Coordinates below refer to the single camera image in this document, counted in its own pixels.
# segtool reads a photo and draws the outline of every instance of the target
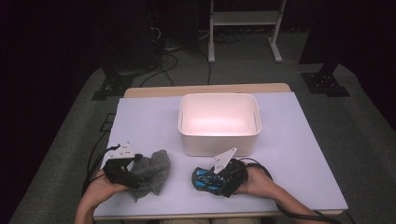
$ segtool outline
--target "human hand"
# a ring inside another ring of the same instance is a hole
[[[128,187],[113,184],[103,170],[98,171],[95,179],[87,187],[80,204],[88,207],[97,207],[100,203],[109,199],[113,194],[127,190]]]
[[[236,190],[236,193],[246,193],[274,199],[276,193],[281,189],[263,170],[257,167],[248,167],[247,174],[247,182],[243,183]]]

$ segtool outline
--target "black cable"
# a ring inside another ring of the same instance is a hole
[[[236,42],[242,41],[244,39],[245,39],[245,36],[243,34],[224,34],[224,33],[220,33],[218,35],[215,35],[213,41],[216,44],[220,44],[220,45],[231,45],[231,44],[234,44]]]
[[[243,160],[249,160],[249,161],[254,161],[254,162],[256,162],[257,164],[260,164],[258,161],[256,161],[256,160],[253,160],[253,159],[251,159],[251,158],[248,158],[248,157],[244,157],[244,158],[241,158],[241,159],[239,159],[240,161],[243,161]]]
[[[142,83],[140,83],[139,88],[140,88],[140,87],[143,87],[143,85],[144,85],[149,79],[151,79],[152,77],[155,77],[155,76],[158,76],[158,75],[160,75],[160,74],[162,74],[162,73],[168,72],[168,71],[172,70],[174,67],[176,67],[176,65],[177,65],[177,57],[176,57],[176,56],[174,56],[174,55],[172,55],[172,54],[163,54],[163,55],[169,56],[169,57],[175,59],[175,63],[174,63],[170,68],[165,69],[165,70],[162,70],[161,72],[158,72],[158,73],[154,73],[154,74],[150,75],[149,77],[147,77],[145,80],[143,80]]]
[[[102,177],[102,176],[104,176],[104,175],[106,175],[106,174],[99,175],[99,176],[97,176],[96,178],[92,179],[92,180],[90,181],[90,184],[91,184],[93,181],[95,181],[96,179],[99,179],[100,177]]]
[[[352,215],[350,215],[348,211],[345,211],[345,213],[349,217],[349,220],[352,222],[352,224],[356,224],[355,219],[353,219]]]
[[[283,215],[285,215],[287,217],[297,218],[297,219],[305,219],[305,220],[315,220],[315,221],[329,222],[329,223],[333,223],[333,224],[341,224],[340,221],[338,221],[336,219],[333,219],[333,218],[330,218],[330,217],[300,215],[300,214],[291,213],[291,212],[285,210],[279,204],[276,204],[276,207],[277,207],[277,209],[279,209],[279,211]]]
[[[98,141],[95,143],[95,146],[93,147],[93,149],[91,151],[90,157],[88,158],[87,175],[90,172],[90,166],[91,166],[90,163],[91,163],[91,159],[92,159],[92,156],[93,156],[93,152],[97,149],[99,143],[102,141],[102,139],[106,136],[107,133],[109,133],[109,132],[104,132],[102,134],[102,136],[99,137]]]
[[[210,78],[211,78],[211,76],[212,76],[212,67],[211,67],[211,65],[210,65],[209,59],[207,58],[206,54],[204,54],[200,49],[198,49],[198,51],[199,51],[202,55],[204,55],[204,58],[205,58],[205,60],[206,60],[206,62],[207,62],[207,68],[209,69],[209,72],[208,72],[208,74],[207,74],[207,82],[206,82],[206,85],[210,85]]]
[[[231,11],[234,11],[236,6],[238,5],[239,0],[236,0],[235,3],[233,4],[233,8],[231,8]]]
[[[87,173],[87,176],[85,177],[84,183],[82,184],[82,191],[81,191],[81,197],[84,195],[85,191],[87,190],[88,186],[91,183],[91,178],[93,176],[93,173],[95,172],[96,167],[99,165],[99,162],[102,160],[102,158],[105,156],[105,154],[109,151],[110,149],[107,149],[103,151],[95,160],[93,163],[90,171]]]
[[[170,40],[167,40],[167,39],[165,40],[165,47],[163,48],[163,50],[164,50],[165,52],[174,53],[174,52],[176,52],[176,51],[179,51],[179,50],[182,50],[182,49],[186,48],[185,45],[180,45],[180,46],[178,46],[178,47],[169,49],[169,46],[171,45],[170,42],[171,42]]]
[[[161,67],[161,70],[164,71],[164,69],[163,69],[163,64],[162,64],[162,63],[160,63],[160,67]],[[163,73],[164,73],[165,76],[168,78],[169,82],[171,83],[171,86],[174,86],[175,81],[169,76],[168,72],[167,72],[167,71],[164,71]]]

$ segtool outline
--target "forearm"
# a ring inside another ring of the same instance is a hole
[[[283,209],[288,212],[298,214],[298,215],[308,215],[308,216],[317,216],[317,214],[306,207],[304,204],[300,203],[297,199],[295,199],[291,194],[289,194],[286,190],[279,187],[273,197],[274,201],[279,204]],[[293,219],[294,223],[297,224],[323,224],[326,222],[316,221],[316,220],[305,220],[305,219]]]
[[[95,211],[95,207],[92,206],[84,206],[80,204],[78,206],[75,224],[90,224],[93,223],[93,212]]]

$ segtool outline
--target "white tabletop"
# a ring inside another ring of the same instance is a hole
[[[275,182],[311,209],[335,213],[347,203],[318,146],[293,92],[252,93],[262,119],[250,158],[259,161]],[[130,142],[146,157],[165,149],[171,173],[160,195],[150,193],[137,203],[121,192],[99,205],[96,219],[149,217],[234,217],[272,215],[271,200],[250,195],[231,198],[197,191],[191,183],[196,167],[210,169],[214,159],[190,157],[177,129],[181,96],[123,98],[109,138],[109,147]]]

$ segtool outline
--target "plastic container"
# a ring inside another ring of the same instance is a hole
[[[254,97],[246,93],[194,93],[180,103],[178,130],[186,154],[214,157],[233,147],[248,156],[262,130]]]

